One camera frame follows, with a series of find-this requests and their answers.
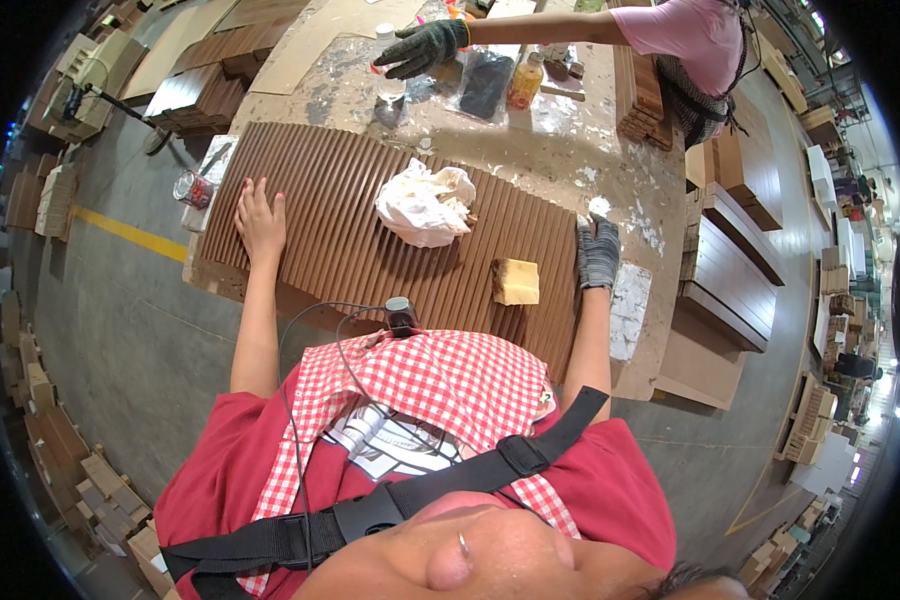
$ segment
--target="hand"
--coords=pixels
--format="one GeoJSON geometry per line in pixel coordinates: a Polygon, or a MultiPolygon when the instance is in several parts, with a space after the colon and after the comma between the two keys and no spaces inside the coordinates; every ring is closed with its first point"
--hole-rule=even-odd
{"type": "Polygon", "coordinates": [[[268,264],[276,268],[280,264],[283,247],[287,244],[287,202],[284,193],[277,192],[271,210],[267,202],[266,177],[260,177],[255,186],[251,178],[243,182],[233,223],[243,240],[251,266],[268,264]]]}
{"type": "Polygon", "coordinates": [[[620,228],[598,214],[590,213],[597,226],[596,236],[590,233],[590,223],[583,215],[576,215],[576,271],[579,288],[613,289],[620,265],[620,228]]]}
{"type": "Polygon", "coordinates": [[[396,31],[398,41],[373,61],[374,66],[399,64],[386,72],[387,79],[417,77],[470,45],[470,30],[464,19],[441,19],[396,31]]]}

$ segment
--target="workbench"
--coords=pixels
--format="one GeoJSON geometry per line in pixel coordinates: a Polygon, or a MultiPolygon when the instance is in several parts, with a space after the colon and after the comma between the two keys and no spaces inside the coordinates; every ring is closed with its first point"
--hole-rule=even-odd
{"type": "MultiPolygon", "coordinates": [[[[369,64],[372,31],[391,21],[399,29],[420,15],[436,18],[438,0],[313,0],[269,55],[229,133],[252,121],[318,125],[363,134],[404,150],[436,153],[487,170],[568,210],[586,213],[601,197],[606,217],[620,226],[622,261],[651,274],[645,317],[629,362],[613,363],[613,396],[648,401],[660,370],[677,294],[684,240],[684,151],[678,130],[673,150],[634,144],[615,131],[612,47],[577,44],[586,65],[586,101],[540,93],[531,108],[489,123],[448,108],[451,89],[432,78],[408,85],[401,109],[377,101],[369,64]]],[[[572,11],[568,0],[546,10],[572,11]]],[[[247,272],[197,256],[192,234],[183,279],[237,302],[247,272]]],[[[296,315],[305,305],[285,300],[278,311],[296,315]]],[[[334,311],[311,325],[335,328],[334,311]]],[[[426,324],[426,315],[420,315],[426,324]]]]}

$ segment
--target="green knit glove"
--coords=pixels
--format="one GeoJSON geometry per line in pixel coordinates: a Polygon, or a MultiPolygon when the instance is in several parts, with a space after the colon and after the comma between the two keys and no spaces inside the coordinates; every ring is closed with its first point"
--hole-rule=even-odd
{"type": "Polygon", "coordinates": [[[576,215],[576,271],[579,288],[603,287],[613,289],[620,266],[620,228],[598,214],[590,213],[597,225],[597,234],[590,233],[590,223],[583,215],[576,215]]]}
{"type": "Polygon", "coordinates": [[[386,72],[387,79],[417,77],[470,45],[464,19],[441,19],[396,31],[398,41],[373,61],[374,66],[399,64],[386,72]]]}

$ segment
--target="sponge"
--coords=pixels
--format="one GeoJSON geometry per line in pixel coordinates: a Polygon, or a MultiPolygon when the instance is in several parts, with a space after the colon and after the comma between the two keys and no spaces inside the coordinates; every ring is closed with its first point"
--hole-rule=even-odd
{"type": "Polygon", "coordinates": [[[537,263],[513,258],[493,260],[493,301],[504,306],[539,305],[537,263]]]}

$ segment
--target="strap buckle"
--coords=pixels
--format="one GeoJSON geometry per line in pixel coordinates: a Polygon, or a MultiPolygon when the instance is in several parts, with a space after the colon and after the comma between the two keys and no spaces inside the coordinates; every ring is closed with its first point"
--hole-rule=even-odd
{"type": "Polygon", "coordinates": [[[406,521],[387,490],[389,486],[390,482],[381,483],[366,496],[342,500],[331,507],[347,544],[406,521]]]}
{"type": "MultiPolygon", "coordinates": [[[[296,512],[293,514],[283,514],[281,516],[277,516],[276,520],[284,525],[286,529],[285,535],[286,539],[290,540],[291,546],[299,546],[299,556],[304,558],[295,558],[290,560],[281,560],[277,562],[277,565],[280,567],[285,567],[289,570],[306,570],[307,569],[307,526],[305,521],[303,520],[304,514],[302,512],[296,512]]],[[[313,550],[313,532],[311,532],[311,550],[313,550]]],[[[328,558],[332,552],[320,552],[314,553],[310,564],[314,567],[320,565],[328,558]]]]}
{"type": "Polygon", "coordinates": [[[550,467],[550,461],[540,452],[537,443],[527,436],[506,436],[497,441],[497,451],[521,479],[550,467]]]}

